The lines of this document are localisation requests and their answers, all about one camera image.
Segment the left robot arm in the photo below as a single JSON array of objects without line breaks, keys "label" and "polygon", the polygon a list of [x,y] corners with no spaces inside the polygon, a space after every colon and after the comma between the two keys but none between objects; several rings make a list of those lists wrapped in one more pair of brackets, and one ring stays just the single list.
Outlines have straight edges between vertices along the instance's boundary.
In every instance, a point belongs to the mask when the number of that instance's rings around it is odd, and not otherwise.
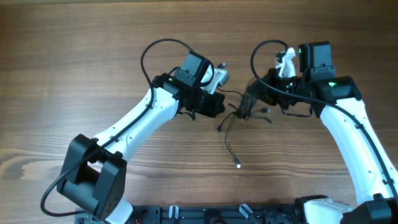
[{"label": "left robot arm", "polygon": [[156,76],[142,101],[117,123],[68,146],[57,191],[104,223],[127,223],[133,206],[123,199],[127,163],[145,141],[182,109],[214,118],[223,113],[224,95],[216,92],[229,78],[227,70],[189,52],[175,74]]}]

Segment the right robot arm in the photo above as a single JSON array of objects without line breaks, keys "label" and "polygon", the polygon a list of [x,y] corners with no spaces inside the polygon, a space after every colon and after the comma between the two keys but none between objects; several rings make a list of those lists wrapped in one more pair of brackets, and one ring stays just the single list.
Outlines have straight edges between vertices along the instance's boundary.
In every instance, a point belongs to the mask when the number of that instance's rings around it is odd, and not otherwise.
[{"label": "right robot arm", "polygon": [[368,120],[363,97],[354,80],[337,77],[329,42],[285,42],[275,55],[275,67],[255,77],[249,92],[258,100],[279,106],[284,115],[297,103],[310,106],[309,114],[321,119],[333,136],[353,181],[357,207],[332,201],[324,195],[298,198],[295,203],[302,223],[397,223],[397,170]]}]

